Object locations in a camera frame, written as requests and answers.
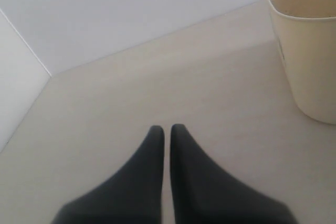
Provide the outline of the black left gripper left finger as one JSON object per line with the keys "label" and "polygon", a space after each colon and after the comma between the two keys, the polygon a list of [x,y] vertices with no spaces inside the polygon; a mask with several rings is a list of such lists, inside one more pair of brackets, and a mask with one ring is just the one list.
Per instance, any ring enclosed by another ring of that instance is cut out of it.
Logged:
{"label": "black left gripper left finger", "polygon": [[65,204],[53,223],[161,223],[163,171],[164,131],[154,125],[112,177]]}

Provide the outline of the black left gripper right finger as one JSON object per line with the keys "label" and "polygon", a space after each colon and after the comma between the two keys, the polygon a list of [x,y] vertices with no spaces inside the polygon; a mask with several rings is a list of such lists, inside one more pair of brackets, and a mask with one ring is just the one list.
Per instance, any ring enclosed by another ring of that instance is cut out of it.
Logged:
{"label": "black left gripper right finger", "polygon": [[237,180],[174,124],[170,179],[176,223],[291,223],[288,207]]}

